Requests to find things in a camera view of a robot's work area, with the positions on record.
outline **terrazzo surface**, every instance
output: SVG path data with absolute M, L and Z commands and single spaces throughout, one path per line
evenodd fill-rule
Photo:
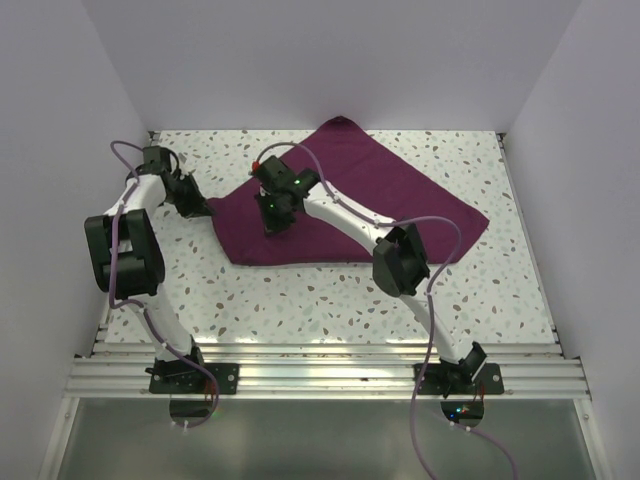
M 163 131 L 158 142 L 184 156 L 208 198 L 225 196 L 245 182 L 251 161 L 265 146 L 301 141 L 310 133 Z M 479 241 L 434 289 L 436 312 L 455 325 L 454 336 L 471 335 L 481 343 L 553 343 L 494 132 L 368 133 L 490 220 Z M 236 266 L 208 218 L 183 219 L 164 205 L 152 223 L 165 257 L 171 304 L 197 341 L 379 344 L 427 339 L 408 308 L 375 287 L 369 264 Z M 111 312 L 109 322 L 107 342 L 148 341 L 129 311 Z

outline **cable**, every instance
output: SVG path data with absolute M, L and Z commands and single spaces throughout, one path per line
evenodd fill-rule
M 116 211 L 116 214 L 113 216 L 113 221 L 111 222 L 111 269 L 109 271 L 109 306 L 112 309 L 116 309 L 124 306 L 129 306 L 129 307 L 133 306 L 133 307 L 138 307 L 142 309 L 142 315 L 147 324 L 147 327 L 149 327 L 149 331 L 151 332 L 151 335 L 153 335 L 153 337 L 158 341 L 158 343 L 160 343 L 160 345 L 166 348 L 172 355 L 174 355 L 182 363 L 199 371 L 211 381 L 211 383 L 213 384 L 213 388 L 215 390 L 214 392 L 215 395 L 212 401 L 211 408 L 207 412 L 207 415 L 193 422 L 189 422 L 188 420 L 185 420 L 185 422 L 180 425 L 183 428 L 194 428 L 205 423 L 211 417 L 211 415 L 213 415 L 213 412 L 215 412 L 216 408 L 218 407 L 218 402 L 220 401 L 220 387 L 218 385 L 218 380 L 209 370 L 189 360 L 187 357 L 185 357 L 180 352 L 178 352 L 175 348 L 169 345 L 164 338 L 162 338 L 162 336 L 158 333 L 158 330 L 156 330 L 156 327 L 153 324 L 153 320 L 151 319 L 151 314 L 149 313 L 149 310 L 147 309 L 144 303 L 142 303 L 139 300 L 132 300 L 132 299 L 125 299 L 125 300 L 122 300 L 120 303 L 116 303 L 116 298 L 115 298 L 116 270 L 118 266 L 118 258 L 117 258 L 118 243 L 119 243 L 118 228 L 120 223 L 120 217 L 122 216 L 122 211 L 124 210 L 124 206 L 127 203 L 127 200 L 131 197 L 135 189 L 138 188 L 138 185 L 140 184 L 140 178 L 138 177 L 138 173 L 135 171 L 135 168 L 133 168 L 131 164 L 120 154 L 120 152 L 118 152 L 118 150 L 116 149 L 116 145 L 126 145 L 128 147 L 132 147 L 132 148 L 135 148 L 136 150 L 142 151 L 142 148 L 138 147 L 137 145 L 134 145 L 129 142 L 124 142 L 122 140 L 114 140 L 113 142 L 111 142 L 111 145 L 110 145 L 111 151 L 113 152 L 113 154 L 118 158 L 118 160 L 120 160 L 124 164 L 125 167 L 129 169 L 129 171 L 132 173 L 136 181 L 131 185 L 131 187 L 123 195 L 122 201 L 120 202 L 120 205 L 118 206 L 118 210 Z
M 433 284 L 435 283 L 436 279 L 438 278 L 438 276 L 440 276 L 440 274 L 444 271 L 445 268 L 447 268 L 451 262 L 453 261 L 453 259 L 456 257 L 456 255 L 458 254 L 460 247 L 462 245 L 462 232 L 460 231 L 460 228 L 458 227 L 458 225 L 456 225 L 453 221 L 449 220 L 448 218 L 445 217 L 438 217 L 438 216 L 422 216 L 422 217 L 416 217 L 416 218 L 411 218 L 408 220 L 400 220 L 400 221 L 396 221 L 396 222 L 389 222 L 389 223 L 378 223 L 376 224 L 376 222 L 367 217 L 366 215 L 360 213 L 359 211 L 357 211 L 356 209 L 352 208 L 350 205 L 347 205 L 345 202 L 343 202 L 340 197 L 338 195 L 335 194 L 335 192 L 333 192 L 331 190 L 331 187 L 328 185 L 327 180 L 324 176 L 324 172 L 322 171 L 322 166 L 320 165 L 320 161 L 318 160 L 318 157 L 316 157 L 316 155 L 311 151 L 311 149 L 309 149 L 307 146 L 302 145 L 301 143 L 296 143 L 296 142 L 277 142 L 274 143 L 272 145 L 269 145 L 268 147 L 266 147 L 264 150 L 262 150 L 259 154 L 258 157 L 256 158 L 256 160 L 253 162 L 252 164 L 252 170 L 255 170 L 259 165 L 260 165 L 260 160 L 262 159 L 262 157 L 271 149 L 276 148 L 276 147 L 299 147 L 302 150 L 304 150 L 305 152 L 307 152 L 307 154 L 309 155 L 309 157 L 311 157 L 311 160 L 313 160 L 313 163 L 315 164 L 316 168 L 318 169 L 318 175 L 320 177 L 320 183 L 322 184 L 324 190 L 327 192 L 327 195 L 329 195 L 329 197 L 331 197 L 331 199 L 336 202 L 337 204 L 339 204 L 341 207 L 343 207 L 345 210 L 347 210 L 349 213 L 352 213 L 353 215 L 355 215 L 356 217 L 358 217 L 361 220 L 364 220 L 367 223 L 370 223 L 372 225 L 377 225 L 380 227 L 400 227 L 403 225 L 408 225 L 410 223 L 418 223 L 418 222 L 441 222 L 441 223 L 445 223 L 447 225 L 449 225 L 451 228 L 453 228 L 456 232 L 457 235 L 457 240 L 456 240 L 456 245 L 453 249 L 453 251 L 449 254 L 449 256 L 447 257 L 447 259 L 444 261 L 443 264 L 440 265 L 440 267 L 435 271 L 435 273 L 431 276 L 431 279 L 429 280 L 429 283 L 427 283 L 427 303 L 429 306 L 429 341 L 427 343 L 427 353 L 425 355 L 425 359 L 424 362 L 422 364 L 422 368 L 420 369 L 420 372 L 418 373 L 418 377 L 416 380 L 416 384 L 413 388 L 413 393 L 411 395 L 411 404 L 409 407 L 409 426 L 410 426 L 410 430 L 411 430 L 411 443 L 413 444 L 413 449 L 416 452 L 416 456 L 418 457 L 418 460 L 420 461 L 420 464 L 422 465 L 422 468 L 424 468 L 424 470 L 427 472 L 427 474 L 433 479 L 433 480 L 437 480 L 437 476 L 435 474 L 435 472 L 433 471 L 433 469 L 429 466 L 429 464 L 427 463 L 427 461 L 425 460 L 425 458 L 422 455 L 422 452 L 420 451 L 420 447 L 418 445 L 418 438 L 417 438 L 417 434 L 416 434 L 416 397 L 418 395 L 418 390 L 420 388 L 420 382 L 421 379 L 424 377 L 426 371 L 427 371 L 427 365 L 429 363 L 429 359 L 431 358 L 431 350 L 433 349 L 433 336 L 434 336 L 434 332 L 435 332 L 435 326 L 436 326 L 436 320 L 435 320 L 435 308 L 433 306 L 433 296 L 431 294 L 431 290 L 433 289 Z M 514 480 L 518 480 L 519 478 L 519 473 L 518 473 L 518 467 L 515 463 L 515 460 L 513 459 L 513 457 L 511 456 L 511 454 L 507 451 L 507 449 L 501 444 L 499 443 L 497 440 L 495 440 L 493 437 L 487 435 L 486 433 L 480 432 L 476 429 L 472 429 L 471 430 L 475 435 L 478 435 L 479 437 L 484 438 L 485 440 L 493 443 L 499 450 L 501 450 L 505 456 L 507 457 L 507 459 L 509 460 L 509 463 L 511 465 L 511 471 L 513 473 L 513 479 Z

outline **floor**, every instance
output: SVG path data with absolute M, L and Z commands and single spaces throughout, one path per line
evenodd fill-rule
M 251 161 L 277 141 L 310 131 L 163 131 L 159 144 L 186 158 L 206 197 L 229 194 Z M 551 320 L 494 132 L 369 131 L 490 220 L 476 245 L 437 283 L 440 317 L 454 336 L 481 343 L 553 343 Z M 197 341 L 245 343 L 423 342 L 426 332 L 402 303 L 380 292 L 368 264 L 278 268 L 232 265 L 207 218 L 186 220 L 162 206 L 152 220 L 165 256 L 165 285 Z M 128 311 L 110 315 L 107 342 L 145 342 Z

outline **purple cable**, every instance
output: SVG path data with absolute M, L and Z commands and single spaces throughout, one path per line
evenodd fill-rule
M 191 368 L 198 370 L 200 373 L 202 373 L 205 377 L 207 377 L 211 381 L 215 390 L 215 396 L 213 399 L 213 405 L 211 406 L 210 409 L 208 409 L 207 414 L 199 420 L 196 420 L 194 422 L 185 421 L 185 423 L 180 425 L 183 428 L 194 428 L 199 425 L 202 425 L 207 420 L 209 420 L 209 418 L 211 418 L 211 415 L 213 415 L 213 412 L 215 412 L 216 408 L 218 407 L 218 402 L 220 400 L 220 394 L 219 394 L 220 388 L 218 385 L 218 380 L 216 380 L 216 377 L 209 370 L 202 367 L 201 365 L 198 365 L 195 362 L 192 362 L 187 357 L 185 357 L 180 352 L 178 352 L 175 348 L 173 348 L 171 345 L 167 344 L 166 340 L 162 338 L 162 336 L 156 330 L 156 327 L 153 324 L 153 321 L 151 319 L 151 315 L 149 314 L 149 311 L 145 307 L 144 303 L 142 303 L 139 300 L 131 300 L 131 299 L 125 299 L 120 303 L 116 303 L 115 272 L 117 270 L 117 263 L 118 263 L 117 252 L 118 252 L 118 243 L 119 243 L 118 229 L 120 224 L 120 217 L 122 216 L 122 210 L 124 209 L 124 204 L 127 203 L 127 200 L 129 200 L 129 198 L 131 197 L 135 189 L 138 188 L 138 185 L 140 183 L 140 179 L 138 178 L 138 172 L 136 172 L 135 169 L 131 166 L 131 164 L 127 160 L 125 160 L 124 157 L 122 157 L 120 152 L 118 152 L 118 150 L 116 149 L 116 145 L 126 145 L 128 147 L 135 148 L 136 150 L 142 151 L 142 148 L 138 147 L 137 145 L 134 145 L 133 143 L 124 142 L 121 140 L 114 140 L 113 142 L 111 142 L 111 151 L 118 158 L 118 160 L 120 160 L 125 165 L 125 167 L 129 169 L 129 171 L 133 174 L 134 178 L 136 179 L 136 182 L 123 195 L 122 202 L 118 206 L 118 210 L 116 211 L 116 214 L 113 216 L 113 221 L 111 223 L 111 270 L 109 272 L 109 306 L 112 309 L 116 309 L 124 306 L 135 306 L 142 309 L 142 312 L 143 312 L 142 315 L 144 316 L 144 320 L 147 326 L 149 327 L 149 331 L 151 332 L 153 337 L 158 341 L 158 343 L 163 345 L 178 360 L 190 366 Z
M 320 161 L 318 160 L 318 157 L 316 157 L 316 155 L 307 146 L 302 145 L 301 143 L 295 143 L 295 142 L 277 142 L 277 143 L 274 143 L 273 145 L 269 145 L 264 150 L 262 150 L 262 152 L 260 152 L 260 154 L 256 158 L 256 162 L 260 163 L 260 160 L 265 155 L 265 153 L 267 153 L 269 150 L 271 150 L 271 149 L 273 149 L 275 147 L 299 147 L 302 150 L 304 150 L 305 152 L 307 152 L 309 157 L 311 157 L 311 160 L 313 160 L 313 163 L 315 164 L 316 168 L 318 169 L 318 175 L 320 176 L 320 183 L 322 184 L 324 190 L 327 192 L 329 197 L 331 197 L 331 199 L 333 201 L 338 203 L 342 208 L 347 210 L 349 213 L 352 213 L 353 215 L 355 215 L 356 217 L 358 217 L 361 220 L 364 220 L 367 223 L 375 225 L 375 221 L 373 219 L 367 217 L 366 215 L 364 215 L 364 214 L 358 212 L 357 210 L 355 210 L 354 208 L 352 208 L 350 205 L 347 205 L 346 203 L 344 203 L 340 199 L 340 197 L 337 196 L 331 190 L 331 187 L 329 187 L 329 185 L 327 184 L 327 180 L 326 180 L 326 178 L 324 176 L 324 172 L 322 171 L 322 166 L 320 165 Z M 447 266 L 449 266 L 449 264 L 451 264 L 451 262 L 453 261 L 455 256 L 458 254 L 458 251 L 460 250 L 460 247 L 462 245 L 462 232 L 460 231 L 460 228 L 458 227 L 458 225 L 456 225 L 454 222 L 452 222 L 448 218 L 438 217 L 438 216 L 424 216 L 424 217 L 410 218 L 408 220 L 400 220 L 400 221 L 397 221 L 397 222 L 378 223 L 378 226 L 380 226 L 380 227 L 400 227 L 400 226 L 403 226 L 403 225 L 407 225 L 409 223 L 434 222 L 434 221 L 435 222 L 446 223 L 451 228 L 453 228 L 456 231 L 456 234 L 457 234 L 457 241 L 456 241 L 456 246 L 454 247 L 454 249 L 451 252 L 451 254 L 449 255 L 449 257 L 447 257 L 445 262 L 442 265 L 440 265 L 440 267 L 431 276 L 431 279 L 429 280 L 429 283 L 427 283 L 427 303 L 429 305 L 429 341 L 427 343 L 427 354 L 425 355 L 424 362 L 422 363 L 422 368 L 420 369 L 420 372 L 418 373 L 418 377 L 417 377 L 418 380 L 416 380 L 416 384 L 415 384 L 415 386 L 413 388 L 413 393 L 411 394 L 411 404 L 410 404 L 410 407 L 409 407 L 409 412 L 410 412 L 410 414 L 409 414 L 409 417 L 410 417 L 409 426 L 410 426 L 410 430 L 411 430 L 411 443 L 413 444 L 413 449 L 416 452 L 416 456 L 418 457 L 418 460 L 420 461 L 420 464 L 422 465 L 422 468 L 424 468 L 424 470 L 427 472 L 427 474 L 433 480 L 437 480 L 438 477 L 436 476 L 436 474 L 433 471 L 433 469 L 429 466 L 429 464 L 425 460 L 424 456 L 422 455 L 422 452 L 420 451 L 420 447 L 418 445 L 418 438 L 417 438 L 417 434 L 416 434 L 416 404 L 417 404 L 416 397 L 418 395 L 418 389 L 420 388 L 420 379 L 422 377 L 424 377 L 424 375 L 425 375 L 425 373 L 427 371 L 427 365 L 429 363 L 429 359 L 431 358 L 431 350 L 433 349 L 433 333 L 435 332 L 436 319 L 435 319 L 435 308 L 433 306 L 433 297 L 431 296 L 431 290 L 432 290 L 433 284 L 435 283 L 435 281 L 438 278 L 438 276 L 440 276 L 440 274 L 444 271 L 444 269 L 447 268 Z M 499 443 L 497 440 L 495 440 L 493 437 L 487 435 L 484 432 L 481 432 L 481 431 L 479 431 L 477 429 L 472 429 L 471 432 L 474 433 L 475 435 L 477 435 L 479 437 L 482 437 L 485 440 L 493 443 L 499 450 L 501 450 L 505 454 L 505 456 L 509 460 L 509 463 L 511 464 L 511 471 L 513 472 L 513 479 L 514 480 L 518 480 L 518 478 L 519 478 L 518 467 L 517 467 L 517 465 L 515 463 L 515 460 L 513 459 L 511 454 L 507 451 L 507 449 L 501 443 Z

